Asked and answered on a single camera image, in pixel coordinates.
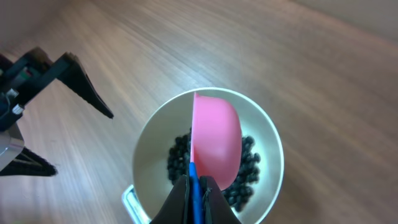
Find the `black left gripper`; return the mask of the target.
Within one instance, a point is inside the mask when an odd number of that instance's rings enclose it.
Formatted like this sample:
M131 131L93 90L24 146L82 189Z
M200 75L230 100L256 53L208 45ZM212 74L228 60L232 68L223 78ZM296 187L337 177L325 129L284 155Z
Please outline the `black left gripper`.
M1 55L1 131L9 129L20 119L25 105L56 78L103 115L114 118L76 55L67 52L52 62L37 47L15 62ZM51 177L57 173L55 166L25 147L3 168L1 176Z

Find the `white bowl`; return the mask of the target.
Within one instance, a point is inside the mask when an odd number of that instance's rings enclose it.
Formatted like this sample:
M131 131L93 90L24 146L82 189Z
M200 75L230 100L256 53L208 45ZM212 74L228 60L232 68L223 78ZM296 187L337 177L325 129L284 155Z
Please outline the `white bowl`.
M164 103L150 117L134 149L133 186L145 213L153 219L160 211L173 185L168 179L167 158L174 139L189 132L192 123L193 94L223 98L236 109L242 133L252 136L253 152L259 153L259 181L242 212L241 223L260 223L271 211L282 186L284 153L279 133L269 115L252 99L224 88L205 87L181 93Z

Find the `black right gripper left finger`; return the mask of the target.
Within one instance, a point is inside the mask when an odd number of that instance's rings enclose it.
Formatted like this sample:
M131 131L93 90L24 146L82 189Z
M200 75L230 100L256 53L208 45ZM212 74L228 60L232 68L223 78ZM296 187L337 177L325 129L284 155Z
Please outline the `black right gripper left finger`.
M188 219L189 177L182 175L175 182L159 213L150 224L184 224Z

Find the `pink scoop blue handle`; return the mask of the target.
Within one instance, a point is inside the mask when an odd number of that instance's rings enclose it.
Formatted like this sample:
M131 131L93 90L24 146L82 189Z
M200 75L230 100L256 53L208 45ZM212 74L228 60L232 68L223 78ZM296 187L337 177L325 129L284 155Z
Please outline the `pink scoop blue handle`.
M193 222L204 222L203 192L199 178L214 178L224 190L235 180L241 160L241 125L234 106L222 99L193 95L190 163Z

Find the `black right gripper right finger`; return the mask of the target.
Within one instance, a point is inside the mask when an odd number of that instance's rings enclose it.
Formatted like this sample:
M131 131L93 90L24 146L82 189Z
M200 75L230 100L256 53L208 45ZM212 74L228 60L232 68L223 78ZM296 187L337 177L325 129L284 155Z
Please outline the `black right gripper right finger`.
M200 185L203 192L203 219L205 224L241 224L214 178L201 176Z

